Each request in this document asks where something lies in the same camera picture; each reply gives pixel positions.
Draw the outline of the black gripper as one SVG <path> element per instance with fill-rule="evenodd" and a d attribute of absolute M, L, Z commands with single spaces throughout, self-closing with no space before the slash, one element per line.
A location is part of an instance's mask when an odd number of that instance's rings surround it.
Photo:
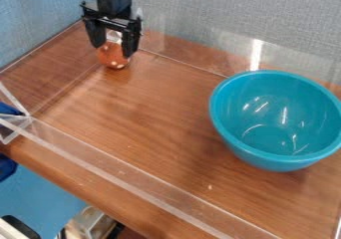
<path fill-rule="evenodd" d="M 128 58 L 139 48 L 141 35 L 141 22 L 131 17 L 129 9 L 116 15 L 111 15 L 100 11 L 96 3 L 83 1 L 80 7 L 83 9 L 81 19 L 92 46 L 99 48 L 105 43 L 107 29 L 119 31 L 123 33 L 123 55 Z"/>

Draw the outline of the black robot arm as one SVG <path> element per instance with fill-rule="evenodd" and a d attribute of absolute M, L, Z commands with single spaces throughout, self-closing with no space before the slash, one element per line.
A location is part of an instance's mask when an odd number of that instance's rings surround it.
<path fill-rule="evenodd" d="M 100 48 L 107 42 L 107 30 L 121 33 L 123 56 L 129 58 L 137 51 L 143 20 L 140 16 L 132 16 L 132 0 L 96 0 L 83 1 L 81 20 L 91 44 Z"/>

